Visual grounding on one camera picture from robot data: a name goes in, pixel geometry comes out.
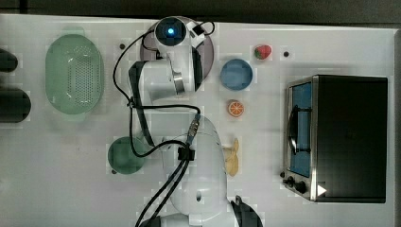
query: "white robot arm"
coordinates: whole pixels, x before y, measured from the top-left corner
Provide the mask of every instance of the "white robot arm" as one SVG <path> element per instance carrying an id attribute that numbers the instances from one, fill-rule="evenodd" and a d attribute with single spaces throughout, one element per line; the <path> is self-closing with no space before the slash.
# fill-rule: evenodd
<path id="1" fill-rule="evenodd" d="M 156 46 L 163 58 L 138 61 L 131 67 L 129 79 L 136 106 L 149 106 L 157 99 L 194 93 L 202 83 L 201 57 L 196 47 L 204 35 L 196 25 L 185 24 L 177 17 L 167 17 L 156 25 L 154 32 Z M 262 226 L 258 217 L 253 218 L 258 220 L 255 224 L 243 225 L 245 219 L 250 218 L 250 213 L 245 212 L 247 209 L 250 211 L 250 207 L 240 198 L 236 202 L 227 200 L 222 147 L 211 121 L 194 113 L 154 111 L 151 115 L 145 115 L 141 108 L 137 109 L 137 113 L 150 145 L 184 134 L 176 140 L 186 141 L 195 150 L 190 168 L 170 197 L 174 207 L 181 213 L 147 220 L 141 226 Z M 200 123 L 195 125 L 198 133 L 195 131 L 191 143 L 188 143 L 188 125 L 196 117 Z M 178 151 L 178 145 L 162 149 L 166 176 L 171 175 L 179 165 Z"/>

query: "white tabletop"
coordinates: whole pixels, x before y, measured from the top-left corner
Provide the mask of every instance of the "white tabletop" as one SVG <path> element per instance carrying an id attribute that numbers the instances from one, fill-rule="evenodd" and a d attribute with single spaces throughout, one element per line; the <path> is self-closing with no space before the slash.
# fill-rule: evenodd
<path id="1" fill-rule="evenodd" d="M 153 23 L 0 14 L 0 48 L 20 61 L 14 72 L 0 74 L 2 85 L 23 89 L 32 102 L 24 122 L 0 124 L 0 226 L 134 225 L 165 176 L 157 153 L 135 174 L 111 174 L 108 147 L 127 136 L 129 129 L 129 109 L 113 87 L 112 72 L 121 53 L 118 46 L 127 45 Z M 66 120 L 50 105 L 44 90 L 46 51 L 65 26 L 83 27 L 104 60 L 104 94 L 82 122 Z M 264 226 L 393 226 L 393 34 L 391 29 L 217 23 L 211 36 L 215 63 L 210 75 L 194 96 L 164 103 L 196 104 L 215 124 L 223 144 L 239 139 L 240 169 L 227 179 L 227 196 L 241 196 Z M 266 61 L 253 58 L 257 44 L 272 47 Z M 138 50 L 139 45 L 118 70 L 119 84 L 126 91 L 128 69 L 138 60 Z M 290 53 L 288 58 L 283 57 L 284 51 Z M 253 68 L 253 83 L 243 92 L 228 91 L 219 82 L 222 65 L 234 58 L 248 61 Z M 312 203 L 282 186 L 278 175 L 285 141 L 284 88 L 290 81 L 315 74 L 388 77 L 386 203 Z M 229 99 L 244 103 L 246 111 L 240 118 L 227 114 Z M 176 210 L 168 203 L 160 215 L 173 213 Z"/>

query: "green plastic basket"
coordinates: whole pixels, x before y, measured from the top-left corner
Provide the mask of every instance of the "green plastic basket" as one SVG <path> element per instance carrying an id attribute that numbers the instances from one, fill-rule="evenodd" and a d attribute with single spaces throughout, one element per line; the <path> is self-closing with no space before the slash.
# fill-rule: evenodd
<path id="1" fill-rule="evenodd" d="M 104 86 L 100 52 L 82 35 L 83 29 L 75 33 L 58 38 L 46 55 L 46 96 L 54 108 L 65 114 L 89 112 L 100 100 Z"/>

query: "blue light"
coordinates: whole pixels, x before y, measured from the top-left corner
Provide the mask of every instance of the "blue light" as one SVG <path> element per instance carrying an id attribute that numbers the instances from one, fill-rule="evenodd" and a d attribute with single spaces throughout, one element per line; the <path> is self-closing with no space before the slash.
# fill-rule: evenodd
<path id="1" fill-rule="evenodd" d="M 168 32 L 168 34 L 173 35 L 174 34 L 174 29 L 173 28 L 169 28 L 167 32 Z"/>

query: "small blue bowl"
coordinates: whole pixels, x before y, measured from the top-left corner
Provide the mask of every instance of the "small blue bowl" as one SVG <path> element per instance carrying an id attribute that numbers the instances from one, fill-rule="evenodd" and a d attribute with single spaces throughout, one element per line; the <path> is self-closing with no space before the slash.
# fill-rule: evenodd
<path id="1" fill-rule="evenodd" d="M 253 79 L 251 66 L 243 60 L 234 59 L 224 64 L 220 73 L 220 80 L 224 87 L 232 91 L 241 91 L 247 88 Z"/>

